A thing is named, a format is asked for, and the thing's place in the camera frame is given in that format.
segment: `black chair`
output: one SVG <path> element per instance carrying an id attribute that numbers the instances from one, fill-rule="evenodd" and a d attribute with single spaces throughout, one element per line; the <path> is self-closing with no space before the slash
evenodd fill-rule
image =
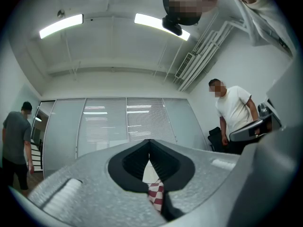
<path id="1" fill-rule="evenodd" d="M 213 151 L 226 153 L 227 148 L 222 144 L 221 129 L 219 127 L 209 131 L 208 139 L 212 144 Z"/>

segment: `man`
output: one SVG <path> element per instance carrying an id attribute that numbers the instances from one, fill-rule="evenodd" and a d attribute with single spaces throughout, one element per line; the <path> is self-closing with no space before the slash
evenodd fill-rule
<path id="1" fill-rule="evenodd" d="M 180 18 L 200 17 L 210 11 L 218 0 L 169 0 L 168 10 Z M 243 2 L 261 37 L 290 57 L 296 54 L 298 41 L 285 17 L 273 0 L 240 0 Z"/>
<path id="2" fill-rule="evenodd" d="M 243 88 L 234 86 L 226 89 L 226 86 L 218 79 L 212 79 L 208 85 L 215 97 L 219 98 L 215 106 L 220 117 L 222 144 L 227 146 L 229 142 L 226 137 L 226 125 L 230 132 L 234 132 L 257 120 L 258 112 L 251 100 L 251 94 Z M 235 146 L 235 153 L 241 153 L 244 146 Z"/>
<path id="3" fill-rule="evenodd" d="M 32 112 L 32 105 L 24 102 L 21 112 L 10 112 L 3 123 L 2 141 L 3 158 L 2 166 L 4 182 L 12 186 L 14 173 L 18 176 L 23 195 L 28 195 L 27 165 L 24 158 L 24 147 L 28 159 L 29 172 L 34 173 L 32 149 L 30 144 L 31 126 L 27 120 Z"/>

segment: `white ceiling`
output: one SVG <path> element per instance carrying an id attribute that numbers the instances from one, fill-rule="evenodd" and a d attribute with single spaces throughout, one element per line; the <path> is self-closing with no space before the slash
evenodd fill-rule
<path id="1" fill-rule="evenodd" d="M 66 17 L 83 13 L 84 24 L 41 40 L 39 30 L 58 21 L 60 9 L 65 10 Z M 224 16 L 241 16 L 233 0 L 220 0 L 219 11 Z M 205 14 L 198 26 L 183 26 L 191 36 L 183 42 L 172 73 L 195 46 L 215 12 L 216 9 Z M 183 40 L 135 24 L 136 13 L 158 18 L 166 15 L 162 0 L 24 0 L 12 17 L 10 42 L 22 70 L 34 86 L 60 73 L 68 73 L 72 67 L 79 67 L 78 73 L 111 67 L 155 71 L 167 43 L 159 68 L 165 72 Z"/>

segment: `ceiling light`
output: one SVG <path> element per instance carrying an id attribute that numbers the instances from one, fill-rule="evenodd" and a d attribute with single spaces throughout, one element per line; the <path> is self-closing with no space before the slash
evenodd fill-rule
<path id="1" fill-rule="evenodd" d="M 65 19 L 62 19 L 42 30 L 40 30 L 40 38 L 43 39 L 47 37 L 48 35 L 55 33 L 61 29 L 68 28 L 70 26 L 83 24 L 83 14 L 78 14 L 72 17 L 68 17 Z"/>
<path id="2" fill-rule="evenodd" d="M 175 35 L 175 36 L 177 36 L 181 39 L 184 39 L 186 41 L 188 40 L 188 38 L 190 36 L 190 33 L 185 31 L 184 29 L 182 29 L 182 35 L 181 36 L 178 36 L 178 35 L 174 34 L 173 32 L 170 32 L 169 30 L 163 28 L 162 20 L 158 19 L 156 17 L 151 17 L 151 16 L 148 16 L 148 15 L 137 13 L 136 17 L 134 18 L 134 22 L 136 24 L 147 25 L 147 26 L 150 26 L 150 27 L 154 27 L 154 28 L 163 30 L 167 33 Z"/>
<path id="3" fill-rule="evenodd" d="M 37 114 L 37 116 L 36 116 L 35 120 L 37 120 L 37 121 L 41 122 L 41 121 L 42 121 L 41 116 Z"/>
<path id="4" fill-rule="evenodd" d="M 136 114 L 136 113 L 137 113 L 137 114 L 140 114 L 140 113 L 149 113 L 149 111 L 127 111 L 127 113 L 128 113 L 128 114 L 129 114 L 129 113 L 130 113 L 130 114 L 133 114 L 133 113 L 134 113 L 134 114 Z"/>
<path id="5" fill-rule="evenodd" d="M 151 105 L 133 105 L 133 106 L 127 106 L 127 108 L 150 108 Z"/>
<path id="6" fill-rule="evenodd" d="M 94 118 L 85 118 L 86 121 L 107 121 L 108 119 L 107 118 L 99 118 L 99 117 L 94 117 Z"/>
<path id="7" fill-rule="evenodd" d="M 100 109 L 105 108 L 104 106 L 85 106 L 85 109 Z"/>
<path id="8" fill-rule="evenodd" d="M 83 112 L 84 114 L 107 114 L 107 112 Z"/>

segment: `air vent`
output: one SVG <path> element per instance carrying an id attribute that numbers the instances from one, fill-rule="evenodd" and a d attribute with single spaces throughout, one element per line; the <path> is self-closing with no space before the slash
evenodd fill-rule
<path id="1" fill-rule="evenodd" d="M 187 68 L 190 66 L 194 59 L 195 56 L 193 54 L 187 53 L 187 56 L 179 67 L 177 73 L 175 74 L 175 77 L 182 78 L 183 74 L 186 72 Z"/>

